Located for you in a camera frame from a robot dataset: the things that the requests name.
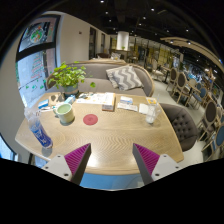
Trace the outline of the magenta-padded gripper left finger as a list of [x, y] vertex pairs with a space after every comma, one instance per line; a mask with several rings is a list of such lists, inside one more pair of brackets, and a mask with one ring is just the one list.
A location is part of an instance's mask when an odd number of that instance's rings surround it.
[[43, 166], [43, 170], [79, 185], [90, 155], [91, 144], [88, 143], [66, 155], [57, 154]]

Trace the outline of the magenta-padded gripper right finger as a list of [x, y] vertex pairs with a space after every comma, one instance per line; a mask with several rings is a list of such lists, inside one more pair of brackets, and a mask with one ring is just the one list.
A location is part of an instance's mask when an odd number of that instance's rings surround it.
[[145, 185], [181, 170], [181, 167], [169, 155], [158, 155], [136, 143], [133, 144], [132, 153]]

